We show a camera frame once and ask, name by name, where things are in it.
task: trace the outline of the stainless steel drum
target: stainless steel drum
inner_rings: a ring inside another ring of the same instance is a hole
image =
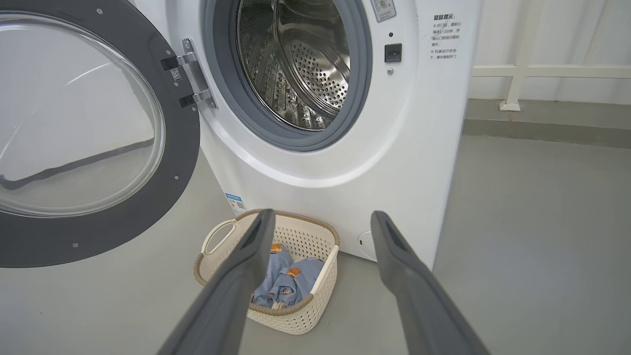
[[[239,55],[252,89],[278,119],[322,130],[344,104],[346,33],[331,0],[243,0]]]

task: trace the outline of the beige plastic basket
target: beige plastic basket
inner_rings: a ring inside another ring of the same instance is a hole
[[[261,210],[253,210],[216,226],[206,237],[193,274],[206,285],[221,263],[228,258]],[[221,228],[232,225],[230,232],[211,251],[208,245]],[[273,310],[250,303],[247,316],[270,328],[299,335],[312,330],[326,308],[338,278],[339,237],[335,229],[320,220],[276,211],[274,243],[283,243],[294,259],[319,258],[324,266],[311,293],[289,308]]]

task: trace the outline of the qr code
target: qr code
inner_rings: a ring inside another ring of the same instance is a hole
[[[179,68],[171,69],[171,76],[173,76],[173,80],[175,81],[180,81],[182,79]]]

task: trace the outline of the brown basket rim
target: brown basket rim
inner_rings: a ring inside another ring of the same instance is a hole
[[[254,215],[254,214],[258,214],[259,212],[263,211],[263,209],[257,209],[257,210],[251,210],[248,211],[244,214],[240,214],[238,217],[235,218],[236,221],[240,221],[243,218],[250,216],[250,215]],[[289,217],[289,218],[294,218],[294,219],[300,219],[303,220],[305,222],[309,222],[309,223],[313,223],[313,224],[317,224],[325,229],[327,229],[329,232],[331,232],[331,234],[333,235],[333,238],[335,239],[335,245],[337,245],[339,247],[339,235],[338,232],[335,230],[335,228],[331,225],[328,224],[327,222],[321,221],[319,219],[315,219],[312,217],[308,217],[305,215],[300,215],[300,214],[293,214],[291,212],[285,212],[285,211],[275,211],[276,215],[279,216],[283,216],[283,217]],[[193,265],[193,276],[195,276],[195,279],[197,280],[197,282],[199,284],[201,284],[202,286],[206,287],[206,280],[204,280],[200,273],[199,273],[199,266],[201,265],[201,261],[204,259],[204,254],[200,253],[197,257],[197,259],[195,259],[195,264]],[[298,302],[297,304],[294,304],[291,307],[287,307],[287,308],[282,308],[282,309],[278,309],[278,310],[272,310],[271,308],[267,308],[267,307],[263,307],[263,306],[259,306],[258,304],[254,304],[250,302],[250,310],[258,312],[258,313],[263,313],[265,315],[270,315],[270,316],[286,316],[286,315],[291,315],[292,313],[296,313],[298,311],[300,311],[301,309],[305,308],[314,298],[314,295],[312,293],[309,293],[309,295],[303,299],[302,301]]]

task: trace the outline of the washing machine door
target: washing machine door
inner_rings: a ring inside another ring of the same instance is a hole
[[[88,258],[159,220],[199,116],[154,26],[125,0],[0,0],[0,48],[0,267]]]

